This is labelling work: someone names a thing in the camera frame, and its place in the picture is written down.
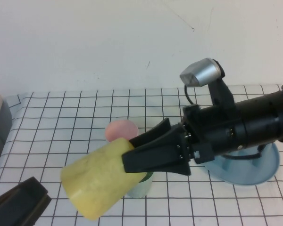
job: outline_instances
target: black cylinder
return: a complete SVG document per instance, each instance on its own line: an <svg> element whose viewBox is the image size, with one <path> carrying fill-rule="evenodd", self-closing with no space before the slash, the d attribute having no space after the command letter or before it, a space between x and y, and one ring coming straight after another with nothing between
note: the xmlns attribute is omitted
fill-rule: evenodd
<svg viewBox="0 0 283 226"><path fill-rule="evenodd" d="M283 142L283 91L238 102L235 109L201 109L198 119L215 155Z"/></svg>

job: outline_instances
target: white wall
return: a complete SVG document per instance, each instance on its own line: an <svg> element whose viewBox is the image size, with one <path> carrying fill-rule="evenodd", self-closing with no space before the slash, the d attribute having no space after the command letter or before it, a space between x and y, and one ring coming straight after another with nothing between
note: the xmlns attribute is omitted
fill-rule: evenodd
<svg viewBox="0 0 283 226"><path fill-rule="evenodd" d="M227 84L283 83L283 0L0 0L4 95L177 87L205 57Z"/></svg>

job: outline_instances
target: black grid lines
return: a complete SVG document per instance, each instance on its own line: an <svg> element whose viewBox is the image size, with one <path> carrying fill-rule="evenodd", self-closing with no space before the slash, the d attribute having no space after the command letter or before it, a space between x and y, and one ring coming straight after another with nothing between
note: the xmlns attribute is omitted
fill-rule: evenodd
<svg viewBox="0 0 283 226"><path fill-rule="evenodd" d="M278 90L277 85L229 88L236 101ZM207 87L188 93L203 107L211 105ZM250 187L220 181L194 162L188 177L154 173L145 198L125 196L109 215L89 222L61 186L62 167L105 145L104 129L111 121L130 119L140 133L164 117L171 124L179 122L180 108L188 104L183 89L34 93L20 95L20 100L0 159L0 194L28 176L41 181L52 201L37 225L283 225L283 160L274 178ZM277 145L283 157L283 144Z"/></svg>

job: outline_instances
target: blue base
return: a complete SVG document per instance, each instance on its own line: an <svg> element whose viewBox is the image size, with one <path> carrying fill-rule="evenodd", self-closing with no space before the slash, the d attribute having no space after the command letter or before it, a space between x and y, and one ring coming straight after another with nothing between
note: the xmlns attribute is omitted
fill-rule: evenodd
<svg viewBox="0 0 283 226"><path fill-rule="evenodd" d="M247 148L231 155L255 154L257 147ZM280 155L275 144L268 144L262 157L254 160L229 160L221 156L203 164L211 174L235 185L258 185L268 181L277 172Z"/></svg>

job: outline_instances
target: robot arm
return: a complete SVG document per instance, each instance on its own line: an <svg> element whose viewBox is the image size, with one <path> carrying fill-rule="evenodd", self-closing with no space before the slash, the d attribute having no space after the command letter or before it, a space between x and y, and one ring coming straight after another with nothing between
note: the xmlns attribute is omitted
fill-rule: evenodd
<svg viewBox="0 0 283 226"><path fill-rule="evenodd" d="M125 171L190 175L190 159L197 164L217 155L255 159L261 157L266 144L283 142L283 86L282 91L235 103L224 76L220 64L209 58L187 67L180 75L185 88L208 84L213 105L201 109L192 103L183 108L183 119L177 125L171 126L166 118L130 140L135 149L122 155ZM227 155L252 146L258 146L257 154Z"/></svg>

